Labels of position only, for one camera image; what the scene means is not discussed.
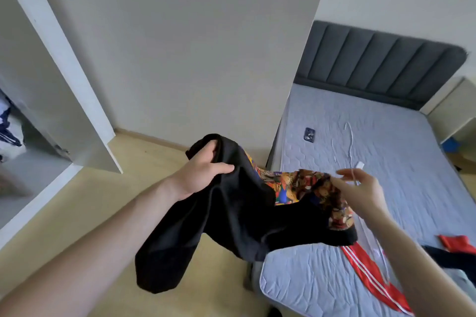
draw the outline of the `open wardrobe door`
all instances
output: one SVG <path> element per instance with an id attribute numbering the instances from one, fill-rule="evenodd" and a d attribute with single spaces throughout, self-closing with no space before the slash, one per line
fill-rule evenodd
<path id="1" fill-rule="evenodd" d="M 0 5 L 0 89 L 60 156 L 121 173 L 114 131 L 48 1 Z"/>

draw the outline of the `left hand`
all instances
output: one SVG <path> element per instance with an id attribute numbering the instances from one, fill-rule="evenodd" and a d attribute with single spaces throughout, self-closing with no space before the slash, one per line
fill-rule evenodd
<path id="1" fill-rule="evenodd" d="M 182 168 L 168 177 L 174 192 L 177 192 L 176 200 L 184 200 L 201 191 L 217 174 L 231 173 L 235 169 L 232 164 L 211 162 L 216 147 L 216 140 L 209 141 Z"/>

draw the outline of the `quilted mattress cover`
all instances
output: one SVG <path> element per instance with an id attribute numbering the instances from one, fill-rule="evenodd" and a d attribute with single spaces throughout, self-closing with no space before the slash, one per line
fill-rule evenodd
<path id="1" fill-rule="evenodd" d="M 363 162 L 379 179 L 390 212 L 414 240 L 441 247 L 438 234 L 464 234 L 476 244 L 476 203 L 420 112 L 294 84 L 283 120 L 275 170 L 349 167 L 352 129 L 352 165 Z M 316 130 L 314 143 L 303 139 L 306 127 Z M 359 218 L 356 226 L 384 279 L 399 287 L 370 230 Z M 259 287 L 305 316 L 403 316 L 371 295 L 340 248 L 322 244 L 271 252 Z"/>

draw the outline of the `bed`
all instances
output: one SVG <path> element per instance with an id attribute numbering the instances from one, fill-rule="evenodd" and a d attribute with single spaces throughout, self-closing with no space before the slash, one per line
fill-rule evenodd
<path id="1" fill-rule="evenodd" d="M 465 59 L 453 45 L 314 22 L 268 168 L 333 172 L 361 161 L 414 240 L 440 247 L 438 234 L 464 234 L 476 244 L 476 203 L 418 111 Z M 303 138 L 307 127 L 314 143 Z M 399 287 L 365 223 L 356 226 L 384 279 Z M 339 248 L 273 251 L 250 276 L 275 306 L 304 316 L 402 315 L 371 295 Z"/>

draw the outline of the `bed frame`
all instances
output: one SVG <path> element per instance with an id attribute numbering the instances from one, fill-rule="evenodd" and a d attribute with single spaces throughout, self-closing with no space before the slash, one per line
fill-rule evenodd
<path id="1" fill-rule="evenodd" d="M 316 20 L 294 83 L 418 110 L 466 58 L 456 45 Z"/>

